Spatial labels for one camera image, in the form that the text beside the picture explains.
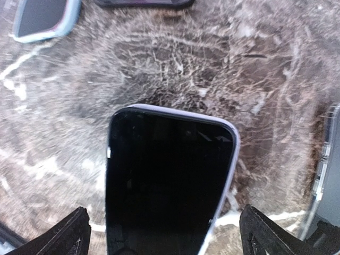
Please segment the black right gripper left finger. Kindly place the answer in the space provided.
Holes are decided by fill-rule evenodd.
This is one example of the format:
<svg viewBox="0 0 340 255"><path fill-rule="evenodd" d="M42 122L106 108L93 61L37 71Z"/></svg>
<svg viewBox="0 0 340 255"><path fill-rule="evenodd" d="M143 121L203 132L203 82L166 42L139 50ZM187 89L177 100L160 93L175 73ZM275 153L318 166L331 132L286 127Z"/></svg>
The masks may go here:
<svg viewBox="0 0 340 255"><path fill-rule="evenodd" d="M5 254L88 254L90 237L88 212L79 207L31 241L5 227Z"/></svg>

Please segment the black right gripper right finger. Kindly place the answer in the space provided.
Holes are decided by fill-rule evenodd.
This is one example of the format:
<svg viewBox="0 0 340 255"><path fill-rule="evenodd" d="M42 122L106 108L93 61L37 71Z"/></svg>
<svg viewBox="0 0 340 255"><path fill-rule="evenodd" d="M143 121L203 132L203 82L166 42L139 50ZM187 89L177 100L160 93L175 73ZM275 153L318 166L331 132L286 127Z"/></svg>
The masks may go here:
<svg viewBox="0 0 340 255"><path fill-rule="evenodd" d="M244 254L305 254L305 243L247 204L240 215Z"/></svg>

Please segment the clear magsafe phone case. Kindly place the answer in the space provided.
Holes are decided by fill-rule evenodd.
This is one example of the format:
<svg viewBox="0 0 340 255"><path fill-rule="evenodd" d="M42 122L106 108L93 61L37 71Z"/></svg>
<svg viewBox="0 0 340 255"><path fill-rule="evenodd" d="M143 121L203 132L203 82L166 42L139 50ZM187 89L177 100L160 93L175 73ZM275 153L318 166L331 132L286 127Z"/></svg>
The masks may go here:
<svg viewBox="0 0 340 255"><path fill-rule="evenodd" d="M299 232L308 240L318 223L339 227L339 103L330 106L325 119L325 136L312 187L312 202Z"/></svg>

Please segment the light blue phone case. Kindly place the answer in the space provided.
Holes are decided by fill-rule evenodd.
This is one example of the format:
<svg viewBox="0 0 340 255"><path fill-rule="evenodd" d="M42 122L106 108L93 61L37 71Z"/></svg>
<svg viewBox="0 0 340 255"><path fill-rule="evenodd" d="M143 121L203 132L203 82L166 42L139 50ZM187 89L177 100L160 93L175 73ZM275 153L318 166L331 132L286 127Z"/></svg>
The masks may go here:
<svg viewBox="0 0 340 255"><path fill-rule="evenodd" d="M43 32L38 32L38 33L31 34L31 35L19 37L18 30L19 30L19 25L20 25L20 20L21 20L21 13L22 13L23 6L25 3L25 1L21 1L19 3L16 15L15 15L14 25L13 25L14 40L20 43L32 43L35 41L47 40L47 39L56 38L56 37L64 37L67 34L69 34L79 18L81 1L80 0L66 0L66 1L67 3L66 3L64 15L58 25L56 25L54 28L52 28L49 31L43 31Z"/></svg>

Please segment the black phone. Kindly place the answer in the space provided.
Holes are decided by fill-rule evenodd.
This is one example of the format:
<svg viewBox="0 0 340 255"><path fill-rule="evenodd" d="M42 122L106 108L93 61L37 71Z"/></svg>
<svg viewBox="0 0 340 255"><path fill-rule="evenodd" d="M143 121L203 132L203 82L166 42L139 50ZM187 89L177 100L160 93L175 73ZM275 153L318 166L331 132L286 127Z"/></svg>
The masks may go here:
<svg viewBox="0 0 340 255"><path fill-rule="evenodd" d="M182 9L191 6L193 0L97 0L94 1L101 7L164 7Z"/></svg>

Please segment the pink phone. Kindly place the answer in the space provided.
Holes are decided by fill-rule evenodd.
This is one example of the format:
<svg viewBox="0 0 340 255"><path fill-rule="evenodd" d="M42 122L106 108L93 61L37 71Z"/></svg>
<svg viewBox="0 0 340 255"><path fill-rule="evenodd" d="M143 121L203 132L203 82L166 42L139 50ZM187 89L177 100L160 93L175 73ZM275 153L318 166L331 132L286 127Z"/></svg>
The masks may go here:
<svg viewBox="0 0 340 255"><path fill-rule="evenodd" d="M23 37L54 28L63 18L66 3L66 0L25 1L18 36Z"/></svg>

